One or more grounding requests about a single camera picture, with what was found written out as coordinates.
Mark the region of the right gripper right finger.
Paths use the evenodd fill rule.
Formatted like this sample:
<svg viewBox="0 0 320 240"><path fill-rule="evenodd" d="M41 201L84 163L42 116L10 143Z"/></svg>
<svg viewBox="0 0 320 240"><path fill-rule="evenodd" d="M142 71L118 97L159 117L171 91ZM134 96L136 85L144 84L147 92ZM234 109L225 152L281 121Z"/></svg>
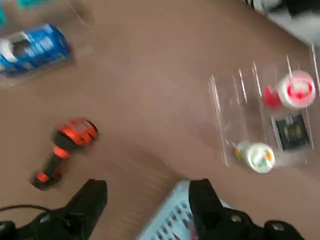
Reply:
<svg viewBox="0 0 320 240"><path fill-rule="evenodd" d="M268 220L256 225L245 212L224 207L208 179L189 184L189 205L199 240L302 240L291 224Z"/></svg>

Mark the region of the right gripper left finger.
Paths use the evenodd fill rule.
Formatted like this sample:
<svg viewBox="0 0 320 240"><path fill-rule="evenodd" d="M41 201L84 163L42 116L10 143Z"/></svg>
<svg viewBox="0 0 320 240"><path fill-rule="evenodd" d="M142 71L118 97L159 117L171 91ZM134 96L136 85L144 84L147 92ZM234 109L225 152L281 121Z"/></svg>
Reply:
<svg viewBox="0 0 320 240"><path fill-rule="evenodd" d="M41 213L21 227L16 227L12 220L1 221L0 238L2 240L88 240L107 202L107 182L89 179L61 208L49 209L34 204L2 207L1 212L35 209Z"/></svg>

